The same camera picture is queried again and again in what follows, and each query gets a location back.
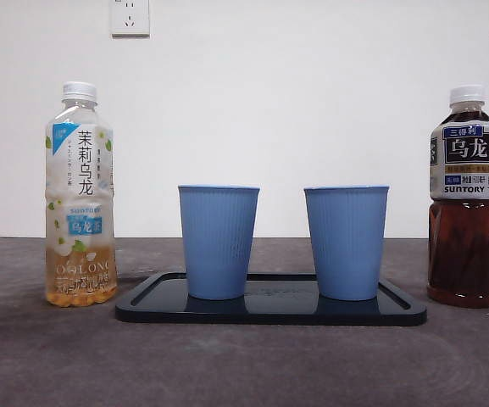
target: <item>table surface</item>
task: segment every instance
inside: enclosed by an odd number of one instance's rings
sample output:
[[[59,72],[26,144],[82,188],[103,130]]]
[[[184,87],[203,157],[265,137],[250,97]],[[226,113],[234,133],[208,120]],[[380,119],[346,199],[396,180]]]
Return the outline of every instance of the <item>table surface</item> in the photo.
[[[382,275],[428,308],[413,327],[117,321],[121,293],[184,270],[177,238],[118,239],[118,296],[60,309],[43,244],[0,237],[0,406],[489,405],[489,309],[426,297],[425,239],[384,248]],[[255,239],[249,270],[313,271],[309,239]]]

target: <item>plastic bottle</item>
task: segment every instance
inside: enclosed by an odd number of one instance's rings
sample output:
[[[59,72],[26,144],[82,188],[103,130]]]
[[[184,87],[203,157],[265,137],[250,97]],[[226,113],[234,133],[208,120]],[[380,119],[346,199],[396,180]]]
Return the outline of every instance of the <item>plastic bottle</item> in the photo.
[[[97,116],[97,91],[64,84],[64,111],[46,128],[46,298],[67,307],[116,292],[113,132]]]
[[[429,297],[489,307],[489,116],[483,86],[451,91],[452,113],[431,135]]]

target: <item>white bottle cap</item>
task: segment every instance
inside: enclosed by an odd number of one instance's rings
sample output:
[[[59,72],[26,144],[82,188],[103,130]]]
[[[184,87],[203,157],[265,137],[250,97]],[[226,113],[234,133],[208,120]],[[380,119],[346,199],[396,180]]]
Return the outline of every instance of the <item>white bottle cap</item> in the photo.
[[[485,102],[485,87],[483,85],[462,85],[451,90],[449,107],[459,102]]]
[[[97,104],[97,89],[87,82],[65,82],[62,102],[69,99],[88,100]]]

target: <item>white wall socket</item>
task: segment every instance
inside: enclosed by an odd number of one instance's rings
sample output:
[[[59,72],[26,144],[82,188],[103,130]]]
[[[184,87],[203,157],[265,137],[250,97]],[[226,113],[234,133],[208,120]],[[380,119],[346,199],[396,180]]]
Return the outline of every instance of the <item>white wall socket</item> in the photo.
[[[110,0],[113,36],[149,36],[149,0]]]

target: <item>blue cup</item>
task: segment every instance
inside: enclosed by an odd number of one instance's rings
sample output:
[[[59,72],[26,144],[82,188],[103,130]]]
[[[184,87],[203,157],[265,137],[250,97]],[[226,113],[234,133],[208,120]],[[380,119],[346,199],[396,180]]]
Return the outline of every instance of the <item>blue cup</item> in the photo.
[[[378,291],[388,186],[304,188],[321,295],[372,299]]]
[[[187,289],[201,299],[244,295],[259,188],[180,185]]]

